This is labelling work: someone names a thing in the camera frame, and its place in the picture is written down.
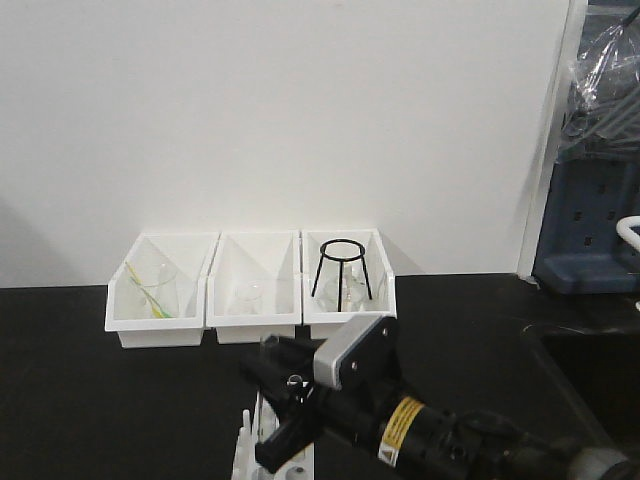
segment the white wall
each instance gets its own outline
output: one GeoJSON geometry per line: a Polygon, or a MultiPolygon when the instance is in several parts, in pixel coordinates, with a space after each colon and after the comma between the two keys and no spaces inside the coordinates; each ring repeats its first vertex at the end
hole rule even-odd
{"type": "Polygon", "coordinates": [[[106,283],[141,230],[513,272],[568,3],[0,2],[0,286],[106,283]]]}

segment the sink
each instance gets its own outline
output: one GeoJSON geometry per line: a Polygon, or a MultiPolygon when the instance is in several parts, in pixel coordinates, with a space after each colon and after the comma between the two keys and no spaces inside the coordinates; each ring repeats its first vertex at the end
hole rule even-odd
{"type": "Polygon", "coordinates": [[[640,330],[529,330],[537,358],[593,439],[639,455],[640,330]]]}

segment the white pipe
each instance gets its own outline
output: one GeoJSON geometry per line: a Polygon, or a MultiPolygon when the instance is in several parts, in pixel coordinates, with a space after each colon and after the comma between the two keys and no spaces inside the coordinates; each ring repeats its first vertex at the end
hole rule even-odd
{"type": "Polygon", "coordinates": [[[621,218],[616,224],[616,232],[625,242],[640,252],[640,235],[633,231],[633,227],[640,227],[640,216],[621,218]]]}

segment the plastic bag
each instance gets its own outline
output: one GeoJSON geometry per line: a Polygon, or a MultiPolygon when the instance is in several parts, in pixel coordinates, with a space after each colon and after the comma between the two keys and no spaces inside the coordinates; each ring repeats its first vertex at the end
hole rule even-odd
{"type": "MultiPolygon", "coordinates": [[[[614,157],[640,149],[640,21],[634,23],[639,14],[640,7],[609,24],[578,56],[564,149],[587,140],[614,157]]],[[[601,16],[601,21],[612,18],[601,16]]]]}

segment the metal screw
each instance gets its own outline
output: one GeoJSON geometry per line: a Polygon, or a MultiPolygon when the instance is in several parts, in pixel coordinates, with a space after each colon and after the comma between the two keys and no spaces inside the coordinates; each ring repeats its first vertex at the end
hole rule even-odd
{"type": "Polygon", "coordinates": [[[295,387],[298,385],[302,385],[302,377],[300,375],[291,375],[287,379],[287,387],[295,387]]]}

